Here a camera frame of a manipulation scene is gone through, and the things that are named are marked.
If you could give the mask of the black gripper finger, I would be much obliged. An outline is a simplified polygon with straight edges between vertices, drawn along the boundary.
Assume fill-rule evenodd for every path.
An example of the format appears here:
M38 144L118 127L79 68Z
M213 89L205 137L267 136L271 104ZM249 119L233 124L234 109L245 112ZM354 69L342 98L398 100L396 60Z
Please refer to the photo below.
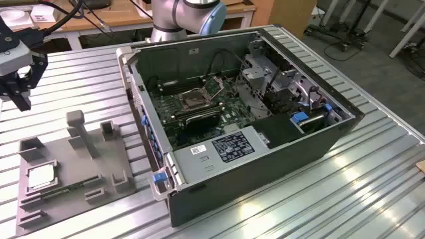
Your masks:
M46 66L47 66L46 54L31 52L31 63L29 65L29 71L23 75L23 78L21 79L22 89L25 92L29 92L30 89L35 88Z
M0 93L3 96L7 96L15 107L22 110L22 96L17 79L18 77L15 72L0 77Z

